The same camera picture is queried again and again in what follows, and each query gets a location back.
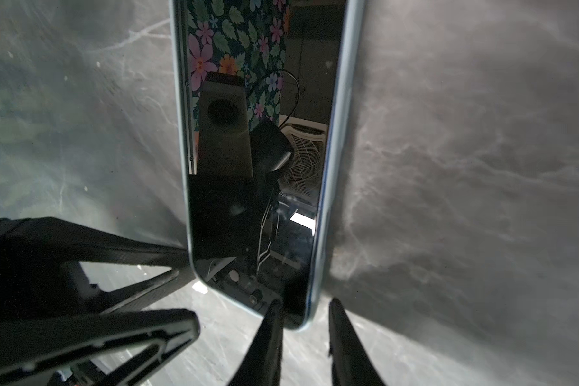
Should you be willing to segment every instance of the smartphone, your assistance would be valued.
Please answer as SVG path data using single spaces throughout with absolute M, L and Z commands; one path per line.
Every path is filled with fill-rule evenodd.
M 363 8 L 171 1 L 191 266 L 286 328 L 318 304 Z

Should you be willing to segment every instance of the orange flower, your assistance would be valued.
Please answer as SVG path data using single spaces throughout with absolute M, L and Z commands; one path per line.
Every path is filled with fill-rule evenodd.
M 218 71 L 220 73 L 227 73 L 229 75 L 236 75 L 238 72 L 238 66 L 236 66 L 236 59 L 229 54 L 225 54 L 223 58 L 219 61 Z
M 290 30 L 290 19 L 291 19 L 291 12 L 289 10 L 290 6 L 288 5 L 287 7 L 285 7 L 285 13 L 283 14 L 283 32 L 285 32 L 285 35 L 288 34 L 288 31 Z

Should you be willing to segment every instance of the phone frame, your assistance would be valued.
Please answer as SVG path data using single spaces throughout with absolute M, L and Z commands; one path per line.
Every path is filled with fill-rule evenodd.
M 191 89 L 188 87 L 188 25 L 186 19 L 186 1 L 170 0 L 171 38 L 173 42 L 173 66 L 176 84 L 176 103 L 178 111 L 178 136 L 180 143 L 180 158 L 182 166 L 183 192 L 186 208 L 186 244 L 189 253 L 191 269 L 200 281 L 202 277 L 197 273 L 193 261 L 193 239 L 191 232 L 191 213 L 189 210 L 188 174 L 195 167 L 194 138 L 190 125 L 193 123 L 191 113 Z M 339 49 L 335 91 L 333 93 L 332 113 L 326 139 L 326 153 L 324 170 L 322 173 L 322 188 L 317 205 L 316 234 L 312 247 L 311 267 L 305 299 L 305 316 L 297 330 L 308 328 L 315 316 L 317 302 L 322 291 L 322 279 L 326 264 L 326 237 L 330 222 L 332 204 L 335 199 L 336 184 L 339 175 L 341 151 L 347 134 L 347 120 L 351 104 L 352 87 L 355 63 L 358 51 L 358 42 L 363 24 L 365 0 L 347 0 L 343 17 L 343 32 Z M 248 312 L 263 317 L 255 310 L 243 305 L 237 300 L 225 295 L 215 288 L 210 289 L 221 293 L 234 304 Z

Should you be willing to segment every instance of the gray marble table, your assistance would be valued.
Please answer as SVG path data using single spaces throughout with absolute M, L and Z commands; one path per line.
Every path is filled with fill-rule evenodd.
M 183 244 L 167 4 L 85 4 L 0 1 L 0 216 Z M 350 127 L 326 295 L 282 384 L 330 384 L 337 296 L 391 386 L 579 385 L 579 1 L 369 1 Z M 224 385 L 259 325 L 190 286 L 153 307 L 203 325 L 155 386 Z

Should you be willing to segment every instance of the floral pattern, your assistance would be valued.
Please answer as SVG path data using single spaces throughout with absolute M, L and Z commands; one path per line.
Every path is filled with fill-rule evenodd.
M 192 0 L 189 11 L 189 83 L 195 130 L 199 89 L 209 72 L 244 78 L 249 129 L 260 120 L 278 122 L 284 79 L 285 39 L 290 30 L 287 0 Z

